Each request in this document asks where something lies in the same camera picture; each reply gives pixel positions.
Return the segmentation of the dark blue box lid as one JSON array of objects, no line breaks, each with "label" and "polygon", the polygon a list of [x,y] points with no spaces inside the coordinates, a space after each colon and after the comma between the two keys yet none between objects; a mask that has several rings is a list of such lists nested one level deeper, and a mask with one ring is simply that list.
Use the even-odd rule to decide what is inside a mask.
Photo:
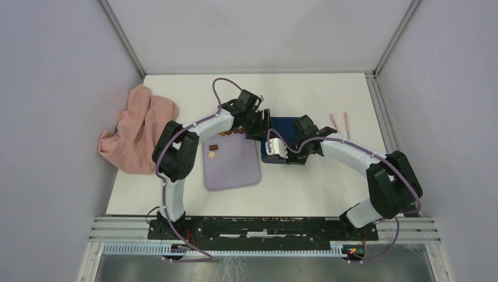
[{"label": "dark blue box lid", "polygon": [[[297,121],[297,117],[272,117],[271,126],[275,129],[285,140],[288,145],[294,147],[295,150],[298,149],[298,144],[300,142],[300,136],[296,134],[292,124]],[[267,164],[278,164],[278,165],[305,165],[307,162],[307,157],[298,160],[296,157],[291,156],[288,153],[288,158],[283,159],[278,155],[269,156],[266,153],[265,143],[267,141],[267,134],[261,135],[261,161]]]}]

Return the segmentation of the lilac tray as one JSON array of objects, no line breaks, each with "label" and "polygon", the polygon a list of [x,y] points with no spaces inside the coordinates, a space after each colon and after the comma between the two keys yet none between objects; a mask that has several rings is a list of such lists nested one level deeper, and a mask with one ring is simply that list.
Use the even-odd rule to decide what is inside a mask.
[{"label": "lilac tray", "polygon": [[[217,144],[216,157],[208,157],[209,145]],[[259,184],[262,179],[257,144],[242,134],[216,135],[202,143],[204,186],[210,192]]]}]

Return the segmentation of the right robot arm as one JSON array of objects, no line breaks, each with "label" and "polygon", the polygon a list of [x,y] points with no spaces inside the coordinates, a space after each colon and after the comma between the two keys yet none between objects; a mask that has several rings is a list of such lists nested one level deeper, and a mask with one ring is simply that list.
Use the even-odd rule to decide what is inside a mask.
[{"label": "right robot arm", "polygon": [[420,212],[423,190],[404,153],[376,153],[331,127],[318,128],[307,115],[296,118],[291,126],[296,137],[287,148],[289,159],[319,155],[337,160],[366,178],[368,198],[339,217],[343,238],[357,238],[367,224]]}]

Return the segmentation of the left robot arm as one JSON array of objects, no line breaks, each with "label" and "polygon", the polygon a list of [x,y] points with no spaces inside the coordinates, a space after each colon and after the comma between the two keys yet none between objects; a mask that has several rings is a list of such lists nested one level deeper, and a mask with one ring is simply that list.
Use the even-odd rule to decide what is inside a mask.
[{"label": "left robot arm", "polygon": [[191,173],[198,146],[221,133],[243,127],[256,136],[269,127],[269,110],[259,110],[263,102],[243,89],[239,96],[221,103],[215,111],[190,123],[175,121],[166,123],[152,153],[154,173],[161,181],[161,216],[166,220],[162,232],[170,239],[178,239],[184,233],[185,215],[183,204],[185,178]]}]

